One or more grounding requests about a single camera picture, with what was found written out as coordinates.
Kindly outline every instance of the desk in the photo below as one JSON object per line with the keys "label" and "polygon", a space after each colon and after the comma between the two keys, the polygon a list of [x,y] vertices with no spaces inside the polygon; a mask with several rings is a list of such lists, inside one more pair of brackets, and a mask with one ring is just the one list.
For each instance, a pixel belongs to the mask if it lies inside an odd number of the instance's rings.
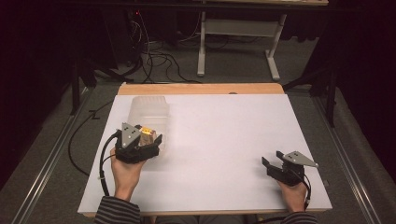
{"label": "desk", "polygon": [[[297,6],[327,6],[327,0],[208,0],[206,2],[219,3],[252,3],[252,4],[277,4],[277,5],[297,5]],[[273,38],[272,46],[265,50],[265,58],[270,68],[273,81],[279,81],[274,54],[285,25],[286,14],[281,14],[278,21],[238,21],[238,20],[215,20],[207,19],[206,13],[201,13],[201,44],[198,54],[199,77],[205,75],[205,35],[249,35],[249,36],[269,36]]]}
{"label": "desk", "polygon": [[[261,156],[275,164],[280,161],[277,150],[312,156],[281,86],[169,84],[120,87],[79,213],[92,217],[97,210],[103,196],[97,179],[100,152],[107,138],[127,120],[130,94],[163,94],[170,105],[166,147],[145,164],[132,198],[142,216],[258,214],[286,209],[277,183],[261,165]],[[113,192],[109,162],[104,169],[109,192]],[[313,186],[309,210],[331,209],[318,170],[307,167],[305,172]]]}

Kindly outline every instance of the human hand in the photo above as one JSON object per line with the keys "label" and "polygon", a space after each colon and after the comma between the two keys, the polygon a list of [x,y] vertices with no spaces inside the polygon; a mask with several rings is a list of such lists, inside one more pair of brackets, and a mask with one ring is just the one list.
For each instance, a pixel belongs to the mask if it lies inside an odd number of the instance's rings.
{"label": "human hand", "polygon": [[285,201],[289,212],[304,212],[306,186],[303,182],[290,187],[280,181],[277,181],[282,189],[283,200]]}
{"label": "human hand", "polygon": [[114,175],[114,183],[116,186],[116,191],[114,197],[125,200],[127,202],[131,201],[132,193],[134,188],[137,186],[140,178],[140,172],[146,161],[141,161],[135,164],[128,164],[123,161],[119,161],[114,156],[116,149],[110,150],[111,157],[111,170]]}

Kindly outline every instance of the transparent plastic container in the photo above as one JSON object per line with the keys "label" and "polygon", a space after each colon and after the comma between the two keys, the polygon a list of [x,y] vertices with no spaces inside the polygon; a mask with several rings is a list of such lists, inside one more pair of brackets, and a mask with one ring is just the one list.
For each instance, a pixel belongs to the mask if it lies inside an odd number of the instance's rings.
{"label": "transparent plastic container", "polygon": [[141,125],[155,130],[157,136],[163,135],[160,150],[165,149],[169,104],[164,96],[136,96],[132,100],[128,117],[130,125]]}

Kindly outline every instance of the gray carpet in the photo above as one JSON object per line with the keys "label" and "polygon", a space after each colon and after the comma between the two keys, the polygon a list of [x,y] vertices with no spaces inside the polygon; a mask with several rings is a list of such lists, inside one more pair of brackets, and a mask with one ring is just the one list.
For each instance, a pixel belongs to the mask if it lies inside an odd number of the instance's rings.
{"label": "gray carpet", "polygon": [[[158,51],[171,53],[180,66],[180,74],[186,79],[195,79],[204,83],[225,82],[272,82],[268,66],[263,57],[263,45],[268,39],[259,39],[251,43],[252,38],[236,37],[235,41],[222,49],[208,49],[206,54],[206,75],[196,76],[198,47],[194,42],[186,42],[177,49],[166,47]],[[276,64],[281,76],[280,83],[287,83],[303,72],[315,41],[298,43],[295,39],[281,41],[276,52]],[[208,43],[216,48],[222,45],[221,40]],[[150,45],[151,53],[161,44]],[[154,82],[170,81],[166,76],[169,62],[163,57],[157,57],[151,79]],[[177,76],[175,63],[168,69],[168,76],[181,80]],[[146,76],[139,70],[131,77],[136,82],[142,82]],[[111,79],[98,78],[98,86],[90,90],[87,103],[82,107],[77,117],[77,126],[90,115],[89,110],[97,109],[112,100],[120,85]],[[314,159],[319,164],[319,173],[326,183],[326,190],[332,202],[333,210],[316,213],[320,223],[370,223],[366,220],[354,189],[346,175],[345,167],[340,159],[337,144],[334,143],[331,132],[339,136],[342,146],[347,151],[353,168],[361,179],[361,183],[370,195],[371,202],[382,223],[391,223],[396,214],[396,188],[386,173],[369,144],[361,133],[359,125],[350,115],[342,94],[337,92],[337,105],[334,110],[335,129],[329,130],[318,108],[317,99],[311,98],[304,87],[301,90],[288,92],[291,104],[299,120],[306,142]],[[89,172],[96,153],[102,132],[106,126],[111,105],[104,107],[98,114],[99,119],[90,119],[75,136],[72,144],[73,158],[84,171]],[[37,137],[27,155],[18,166],[12,177],[0,192],[0,223],[10,223],[23,203],[30,187],[40,172],[46,158],[50,154],[56,139],[69,119],[71,111],[71,91],[68,90],[61,103],[52,111],[43,123],[40,135]],[[77,213],[79,202],[83,195],[87,177],[78,172],[67,156],[67,142],[46,187],[36,202],[27,223],[90,223],[90,219]]]}

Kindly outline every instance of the striped sleeve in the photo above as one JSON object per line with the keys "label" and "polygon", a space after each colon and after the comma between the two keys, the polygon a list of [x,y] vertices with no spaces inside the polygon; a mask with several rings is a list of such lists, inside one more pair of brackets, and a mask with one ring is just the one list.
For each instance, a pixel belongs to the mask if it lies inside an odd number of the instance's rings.
{"label": "striped sleeve", "polygon": [[285,217],[281,224],[318,224],[318,220],[306,212],[296,212]]}
{"label": "striped sleeve", "polygon": [[99,204],[95,223],[140,223],[139,206],[124,200],[105,196]]}

